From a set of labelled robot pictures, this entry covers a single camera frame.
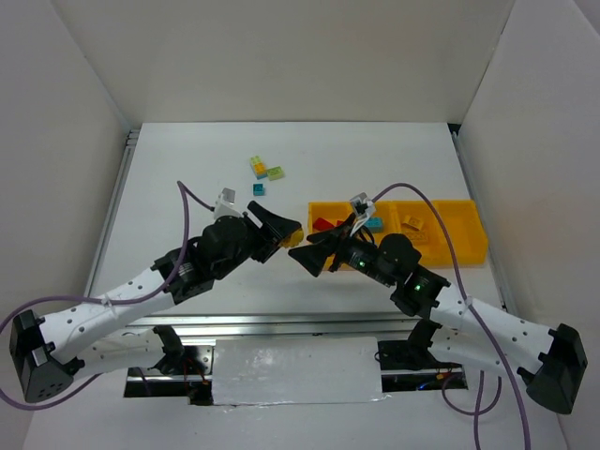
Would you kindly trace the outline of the orange flower lego piece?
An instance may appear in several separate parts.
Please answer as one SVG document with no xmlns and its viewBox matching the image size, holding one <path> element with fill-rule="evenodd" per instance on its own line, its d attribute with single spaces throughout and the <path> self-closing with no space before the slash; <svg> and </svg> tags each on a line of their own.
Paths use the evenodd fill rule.
<svg viewBox="0 0 600 450">
<path fill-rule="evenodd" d="M 300 228 L 300 229 L 292 232 L 286 238 L 284 238 L 280 242 L 279 246 L 281 248 L 295 248 L 295 247 L 299 246 L 303 240 L 304 240 L 304 231 L 302 228 Z"/>
</svg>

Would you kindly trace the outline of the red flower lego piece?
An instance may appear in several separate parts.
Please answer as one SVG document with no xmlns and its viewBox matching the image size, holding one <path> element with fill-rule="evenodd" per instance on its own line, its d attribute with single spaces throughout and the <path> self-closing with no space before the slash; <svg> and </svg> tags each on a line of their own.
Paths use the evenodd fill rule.
<svg viewBox="0 0 600 450">
<path fill-rule="evenodd" d="M 324 232 L 324 231 L 328 231 L 331 230 L 334 227 L 334 225 L 325 220 L 322 217 L 318 217 L 314 222 L 313 222 L 313 230 L 316 232 Z"/>
</svg>

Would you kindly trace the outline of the small blue lego brick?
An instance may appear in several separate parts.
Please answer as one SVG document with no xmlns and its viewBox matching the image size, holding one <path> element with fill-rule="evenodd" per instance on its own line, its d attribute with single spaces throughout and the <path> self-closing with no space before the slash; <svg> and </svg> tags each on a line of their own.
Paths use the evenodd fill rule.
<svg viewBox="0 0 600 450">
<path fill-rule="evenodd" d="M 365 226 L 372 233 L 382 233 L 384 231 L 383 220 L 380 217 L 371 217 Z"/>
</svg>

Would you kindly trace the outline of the yellow lego block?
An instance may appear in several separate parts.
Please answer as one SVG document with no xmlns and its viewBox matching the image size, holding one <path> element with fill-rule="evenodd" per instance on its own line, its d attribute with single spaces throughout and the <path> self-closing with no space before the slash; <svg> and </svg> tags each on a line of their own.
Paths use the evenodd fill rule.
<svg viewBox="0 0 600 450">
<path fill-rule="evenodd" d="M 406 231 L 404 233 L 414 246 L 433 244 L 435 239 L 427 231 Z"/>
</svg>

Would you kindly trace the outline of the yellow rectangular lego brick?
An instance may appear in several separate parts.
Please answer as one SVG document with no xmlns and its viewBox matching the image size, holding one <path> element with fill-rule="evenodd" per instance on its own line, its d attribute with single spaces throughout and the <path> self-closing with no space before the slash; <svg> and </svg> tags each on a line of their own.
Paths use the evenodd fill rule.
<svg viewBox="0 0 600 450">
<path fill-rule="evenodd" d="M 407 215 L 403 219 L 403 224 L 412 230 L 422 231 L 424 228 L 424 225 L 425 225 L 425 221 L 423 219 L 421 219 L 420 217 Z"/>
</svg>

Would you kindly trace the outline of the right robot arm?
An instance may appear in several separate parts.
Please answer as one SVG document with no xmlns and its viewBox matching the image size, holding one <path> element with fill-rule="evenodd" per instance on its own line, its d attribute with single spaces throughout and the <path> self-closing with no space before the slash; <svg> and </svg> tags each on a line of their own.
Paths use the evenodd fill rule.
<svg viewBox="0 0 600 450">
<path fill-rule="evenodd" d="M 417 317 L 410 340 L 440 363 L 456 363 L 507 376 L 543 408 L 573 411 L 588 360 L 579 332 L 529 322 L 479 299 L 424 267 L 403 234 L 386 235 L 375 245 L 350 234 L 348 226 L 312 234 L 290 256 L 312 276 L 341 265 L 391 288 L 391 301 Z"/>
</svg>

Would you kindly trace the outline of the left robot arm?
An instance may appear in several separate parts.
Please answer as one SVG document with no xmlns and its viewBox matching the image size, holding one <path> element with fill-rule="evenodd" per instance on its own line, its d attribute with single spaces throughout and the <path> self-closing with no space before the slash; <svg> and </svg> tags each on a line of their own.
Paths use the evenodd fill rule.
<svg viewBox="0 0 600 450">
<path fill-rule="evenodd" d="M 22 409 L 56 405 L 56 396 L 78 378 L 124 367 L 165 371 L 185 354 L 170 326 L 141 335 L 121 330 L 154 312 L 174 308 L 210 291 L 246 260 L 268 261 L 302 239 L 300 222 L 250 202 L 238 214 L 226 210 L 198 236 L 158 258 L 138 276 L 98 297 L 70 297 L 72 307 L 39 316 L 29 302 L 9 315 L 9 352 L 22 388 Z"/>
</svg>

